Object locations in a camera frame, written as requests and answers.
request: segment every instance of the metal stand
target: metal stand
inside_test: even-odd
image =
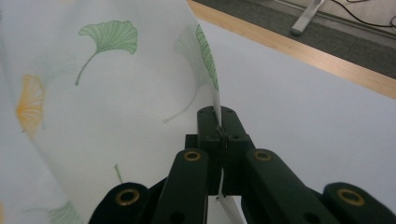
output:
[[[320,6],[324,3],[325,0],[312,0],[309,6],[303,12],[303,15],[294,23],[293,27],[291,27],[291,33],[293,35],[302,35],[306,26],[309,22],[311,22],[312,18],[317,14]]]

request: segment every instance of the wooden table edge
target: wooden table edge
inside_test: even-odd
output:
[[[271,49],[361,85],[369,90],[396,99],[396,79],[342,60],[331,54],[276,34],[260,26],[217,11],[211,7],[187,0],[195,16],[223,29],[244,36]]]

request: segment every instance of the ginkgo leaf print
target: ginkgo leaf print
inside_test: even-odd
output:
[[[48,213],[51,224],[82,224],[83,221],[71,203],[63,207],[50,210]]]
[[[78,73],[76,86],[87,64],[98,53],[112,49],[124,49],[131,54],[134,54],[136,51],[137,29],[132,26],[130,21],[109,21],[91,24],[84,26],[78,34],[90,36],[96,44],[96,52],[88,59]]]
[[[213,80],[213,86],[218,91],[219,90],[219,82],[218,75],[216,73],[215,62],[213,61],[212,52],[210,51],[209,44],[207,43],[204,32],[202,31],[201,25],[198,25],[196,35],[201,45],[201,54],[204,60],[207,71],[209,72],[209,76]]]
[[[33,139],[43,119],[45,91],[40,77],[23,76],[21,98],[17,105],[17,117],[27,135]]]
[[[203,72],[205,71],[205,65],[203,63],[201,54],[198,53],[201,47],[198,41],[196,40],[195,31],[196,31],[195,26],[185,29],[180,34],[174,45],[174,51],[176,53],[181,54],[186,59],[186,61],[191,67],[192,74],[194,75],[195,88],[193,90],[193,96],[191,97],[189,103],[186,106],[184,106],[182,109],[177,111],[176,114],[164,119],[163,120],[164,123],[167,123],[172,119],[177,118],[184,112],[186,112],[194,103],[196,96],[198,94],[198,90],[207,82],[210,82],[210,79],[207,77],[207,74]]]

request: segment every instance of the fabric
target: fabric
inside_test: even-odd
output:
[[[221,120],[214,60],[184,1],[0,8],[1,73],[21,125],[14,134],[31,140],[68,198],[25,204],[24,216],[45,210],[50,223],[87,222],[121,181],[149,188],[168,175],[185,135],[196,133],[197,110],[213,105]]]

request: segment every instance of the yellow leaf print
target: yellow leaf print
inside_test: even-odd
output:
[[[0,204],[0,224],[4,223],[3,205]]]
[[[30,139],[43,119],[44,88],[40,77],[25,75],[20,101],[17,105],[17,117],[23,130]]]

